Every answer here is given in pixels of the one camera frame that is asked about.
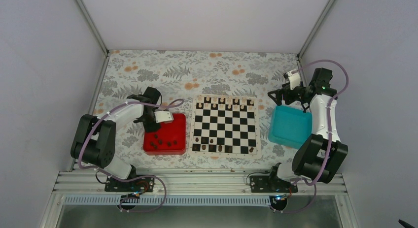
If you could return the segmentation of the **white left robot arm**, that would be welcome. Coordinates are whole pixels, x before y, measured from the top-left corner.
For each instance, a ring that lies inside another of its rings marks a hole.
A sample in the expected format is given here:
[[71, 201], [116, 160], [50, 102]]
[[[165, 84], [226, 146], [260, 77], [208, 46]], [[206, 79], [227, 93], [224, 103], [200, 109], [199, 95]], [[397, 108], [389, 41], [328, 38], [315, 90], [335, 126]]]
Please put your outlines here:
[[83, 115], [71, 146], [71, 157], [118, 177], [117, 184], [123, 190], [133, 190], [137, 185], [136, 168], [115, 155], [116, 133], [131, 122], [142, 124], [145, 132], [159, 130], [155, 110], [161, 97], [157, 89], [147, 87], [143, 94], [129, 95], [126, 103], [103, 116]]

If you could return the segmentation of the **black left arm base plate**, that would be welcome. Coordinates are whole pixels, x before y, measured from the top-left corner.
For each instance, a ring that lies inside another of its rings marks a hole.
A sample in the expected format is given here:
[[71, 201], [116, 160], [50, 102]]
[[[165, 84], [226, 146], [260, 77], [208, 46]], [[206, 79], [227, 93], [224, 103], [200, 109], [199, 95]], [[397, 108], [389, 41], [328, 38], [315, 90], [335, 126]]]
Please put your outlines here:
[[133, 182], [121, 182], [114, 178], [107, 178], [105, 192], [143, 193], [153, 192], [154, 178], [144, 178]]

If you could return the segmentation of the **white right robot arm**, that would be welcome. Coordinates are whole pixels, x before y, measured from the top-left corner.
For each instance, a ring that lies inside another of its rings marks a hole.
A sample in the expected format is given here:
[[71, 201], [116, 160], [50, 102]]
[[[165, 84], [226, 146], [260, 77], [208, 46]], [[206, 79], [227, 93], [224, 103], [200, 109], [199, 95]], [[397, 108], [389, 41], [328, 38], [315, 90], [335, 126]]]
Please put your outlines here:
[[272, 192], [281, 191], [297, 177], [329, 183], [348, 154], [336, 129], [337, 90], [331, 88], [332, 71], [316, 68], [304, 86], [295, 70], [284, 74], [288, 83], [268, 92], [277, 104], [273, 111], [268, 139], [297, 149], [291, 164], [279, 165], [267, 179]]

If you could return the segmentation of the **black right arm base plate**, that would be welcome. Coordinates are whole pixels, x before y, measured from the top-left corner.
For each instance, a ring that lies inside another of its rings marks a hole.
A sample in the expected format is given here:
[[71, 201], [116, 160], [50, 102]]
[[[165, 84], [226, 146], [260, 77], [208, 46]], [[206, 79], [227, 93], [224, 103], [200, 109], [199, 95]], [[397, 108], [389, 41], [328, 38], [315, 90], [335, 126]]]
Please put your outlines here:
[[251, 175], [248, 179], [252, 193], [297, 193], [298, 187], [290, 182], [267, 175]]

